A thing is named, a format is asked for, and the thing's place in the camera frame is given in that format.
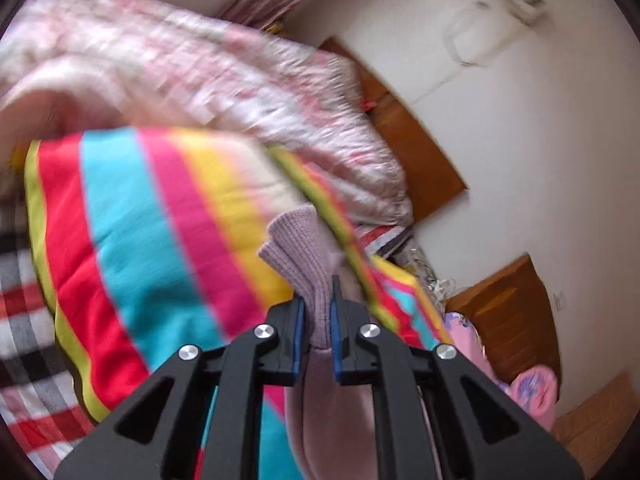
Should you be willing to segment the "rolled pink floral quilt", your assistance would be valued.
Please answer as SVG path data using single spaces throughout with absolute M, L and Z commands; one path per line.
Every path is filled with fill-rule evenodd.
M 551 431 L 558 400 L 558 381 L 551 368 L 536 365 L 519 374 L 506 387 L 506 394 L 542 428 Z

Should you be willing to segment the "pink bed sheet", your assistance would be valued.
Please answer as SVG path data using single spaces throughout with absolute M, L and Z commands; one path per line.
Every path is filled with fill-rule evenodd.
M 509 392 L 509 385 L 502 382 L 491 367 L 483 341 L 472 322 L 458 312 L 445 314 L 445 326 L 454 346 L 479 370 L 489 377 L 503 392 Z

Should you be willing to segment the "light wooden wardrobe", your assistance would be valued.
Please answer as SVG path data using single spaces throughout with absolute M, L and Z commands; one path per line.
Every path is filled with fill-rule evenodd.
M 623 441 L 638 413 L 630 374 L 621 372 L 578 408 L 560 416 L 552 436 L 578 461 L 585 478 L 592 479 Z

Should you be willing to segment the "plaid bed sheet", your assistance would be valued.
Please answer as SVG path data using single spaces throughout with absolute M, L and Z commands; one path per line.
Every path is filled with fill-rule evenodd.
M 9 200 L 1 206 L 1 417 L 18 457 L 46 478 L 93 426 L 71 367 L 35 277 L 26 207 Z M 267 412 L 262 422 L 262 478 L 305 478 L 279 417 Z

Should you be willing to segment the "right wooden headboard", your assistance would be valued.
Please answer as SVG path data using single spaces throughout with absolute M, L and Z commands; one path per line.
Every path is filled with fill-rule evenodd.
M 447 301 L 446 310 L 472 322 L 492 369 L 504 382 L 535 365 L 549 367 L 556 378 L 563 378 L 550 298 L 530 255 L 521 255 L 458 292 Z

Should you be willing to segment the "wooden headboard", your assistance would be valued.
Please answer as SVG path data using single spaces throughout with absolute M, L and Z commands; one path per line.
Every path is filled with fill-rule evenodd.
M 320 48 L 355 64 L 363 110 L 405 171 L 416 222 L 428 218 L 468 189 L 427 128 L 370 67 L 334 37 L 324 40 Z
M 458 292 L 447 301 L 446 310 L 472 322 L 492 369 L 504 382 L 535 365 L 549 367 L 556 378 L 563 378 L 550 298 L 530 255 L 521 255 Z

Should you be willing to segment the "bedside table with patterned cloth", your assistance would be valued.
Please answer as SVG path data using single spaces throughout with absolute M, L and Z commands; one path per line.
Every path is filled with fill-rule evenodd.
M 448 300 L 457 290 L 454 278 L 439 278 L 428 261 L 424 250 L 413 238 L 407 238 L 396 248 L 390 258 L 398 266 L 416 277 L 428 298 L 441 315 L 446 312 Z

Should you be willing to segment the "rainbow striped blanket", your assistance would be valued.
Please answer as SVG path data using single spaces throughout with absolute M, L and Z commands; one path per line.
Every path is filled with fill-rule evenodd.
M 320 170 L 280 145 L 198 129 L 86 131 L 29 145 L 30 247 L 54 334 L 102 420 L 184 344 L 223 346 L 292 297 L 260 248 L 296 258 L 318 237 L 384 326 L 448 340 L 407 271 L 370 256 Z

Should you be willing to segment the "left wooden headboard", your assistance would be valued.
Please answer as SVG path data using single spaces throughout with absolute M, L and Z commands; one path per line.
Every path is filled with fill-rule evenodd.
M 363 110 L 405 171 L 416 222 L 428 218 L 468 189 L 427 128 L 370 67 L 334 37 L 324 40 L 320 48 L 355 64 Z

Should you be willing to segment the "white wall socket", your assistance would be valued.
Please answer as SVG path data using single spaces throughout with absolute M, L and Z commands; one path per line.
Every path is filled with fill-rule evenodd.
M 554 292 L 552 294 L 552 302 L 555 310 L 557 310 L 558 312 L 563 311 L 566 308 L 566 296 L 564 292 L 562 290 L 560 290 L 559 292 Z

